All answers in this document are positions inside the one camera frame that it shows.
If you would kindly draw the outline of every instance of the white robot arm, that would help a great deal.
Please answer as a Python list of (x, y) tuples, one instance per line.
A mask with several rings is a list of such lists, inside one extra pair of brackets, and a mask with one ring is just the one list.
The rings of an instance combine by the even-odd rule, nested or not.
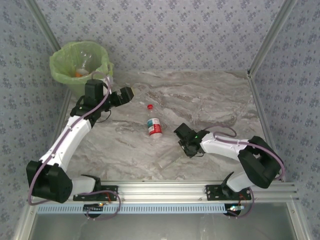
[[(100, 181), (97, 177), (82, 175), (70, 179), (66, 171), (78, 145), (101, 117), (101, 113), (108, 112), (111, 107), (128, 103), (134, 96), (130, 87), (123, 87), (120, 89), (121, 94), (111, 92), (104, 97), (104, 87), (105, 85), (101, 80), (88, 80), (85, 84), (85, 94), (72, 109), (71, 117), (59, 138), (39, 161), (28, 163), (26, 173), (32, 196), (64, 203), (74, 195), (91, 193), (93, 190), (97, 190), (95, 189), (98, 185), (97, 181)], [(98, 107), (98, 109), (80, 119), (81, 116), (89, 113), (95, 107)]]
[(198, 154), (218, 154), (239, 161), (237, 171), (230, 173), (222, 183), (226, 196), (239, 193), (251, 186), (268, 188), (283, 166), (276, 153), (260, 137), (252, 139), (234, 139), (214, 136), (212, 132), (195, 132), (182, 123), (174, 133), (179, 137), (179, 144), (185, 154), (192, 158)]

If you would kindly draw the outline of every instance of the plastic bag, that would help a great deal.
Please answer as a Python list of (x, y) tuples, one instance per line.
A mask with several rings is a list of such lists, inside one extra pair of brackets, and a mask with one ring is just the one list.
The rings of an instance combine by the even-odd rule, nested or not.
[(73, 41), (67, 43), (50, 57), (50, 70), (54, 80), (66, 84), (77, 97), (85, 94), (85, 84), (91, 75), (76, 77), (77, 69), (85, 69), (89, 73), (98, 71), (113, 75), (114, 64), (110, 62), (107, 50), (93, 41)]

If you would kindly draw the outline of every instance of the trash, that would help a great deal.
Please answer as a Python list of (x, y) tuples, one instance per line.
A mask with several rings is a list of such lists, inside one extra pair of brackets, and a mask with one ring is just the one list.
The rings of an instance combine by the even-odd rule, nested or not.
[[(98, 71), (112, 77), (113, 66), (107, 50), (93, 41), (69, 42), (50, 57), (53, 79), (68, 85), (77, 98), (85, 94), (85, 84), (91, 78), (90, 73)], [(104, 79), (99, 74), (94, 78)]]
[(157, 113), (152, 104), (147, 106), (148, 108), (148, 121), (146, 122), (148, 127), (149, 136), (153, 139), (158, 139), (162, 136), (162, 129)]

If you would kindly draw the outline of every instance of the gray marble floor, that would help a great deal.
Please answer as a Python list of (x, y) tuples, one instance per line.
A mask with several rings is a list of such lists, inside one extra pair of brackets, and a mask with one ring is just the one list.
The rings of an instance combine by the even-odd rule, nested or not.
[[(76, 149), (71, 177), (91, 174), (104, 180), (223, 180), (239, 163), (223, 156), (182, 157), (164, 170), (154, 167), (178, 146), (173, 131), (186, 123), (196, 131), (214, 123), (232, 126), (239, 138), (263, 137), (248, 80), (222, 71), (129, 71), (114, 74), (112, 90), (134, 89), (133, 100), (112, 108)], [(76, 99), (69, 105), (68, 115)], [(152, 140), (147, 105), (158, 111), (163, 136)]]

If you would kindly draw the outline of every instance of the patterned wallpaper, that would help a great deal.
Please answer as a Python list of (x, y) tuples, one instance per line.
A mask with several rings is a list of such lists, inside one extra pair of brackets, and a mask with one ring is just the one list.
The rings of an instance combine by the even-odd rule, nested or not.
[(61, 45), (92, 40), (118, 70), (246, 70), (283, 0), (36, 0)]
[(27, 203), (26, 165), (48, 148), (65, 88), (51, 79), (52, 50), (23, 0), (0, 6), (0, 239)]
[(298, 0), (254, 79), (286, 176), (320, 240), (319, 0)]

